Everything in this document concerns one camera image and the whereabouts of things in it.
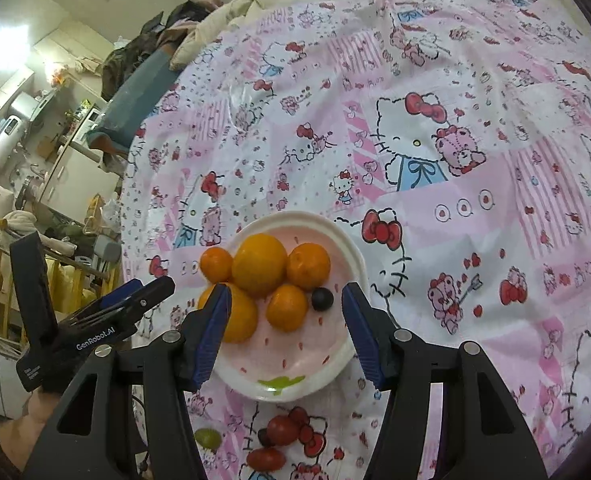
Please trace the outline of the left hand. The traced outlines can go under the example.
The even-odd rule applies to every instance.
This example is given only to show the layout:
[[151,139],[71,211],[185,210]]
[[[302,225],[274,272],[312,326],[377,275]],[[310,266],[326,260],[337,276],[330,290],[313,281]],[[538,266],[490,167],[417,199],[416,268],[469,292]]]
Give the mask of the left hand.
[[59,393],[36,389],[26,401],[22,416],[0,423],[0,448],[18,471],[26,466],[60,398]]

